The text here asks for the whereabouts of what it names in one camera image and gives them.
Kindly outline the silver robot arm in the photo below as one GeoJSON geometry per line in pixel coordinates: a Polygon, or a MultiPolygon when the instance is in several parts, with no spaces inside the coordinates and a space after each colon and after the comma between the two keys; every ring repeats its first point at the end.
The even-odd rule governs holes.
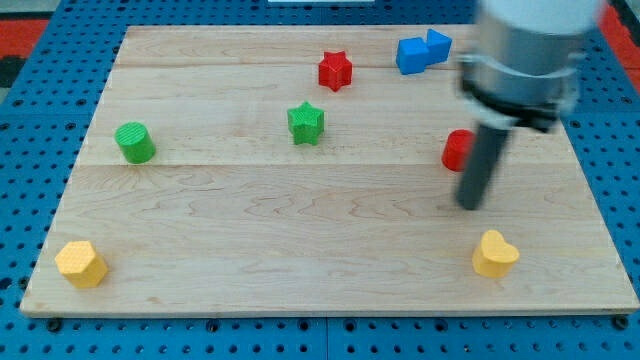
{"type": "Polygon", "coordinates": [[[578,65],[601,0],[479,0],[460,57],[463,96],[480,132],[547,132],[578,99],[578,65]]]}

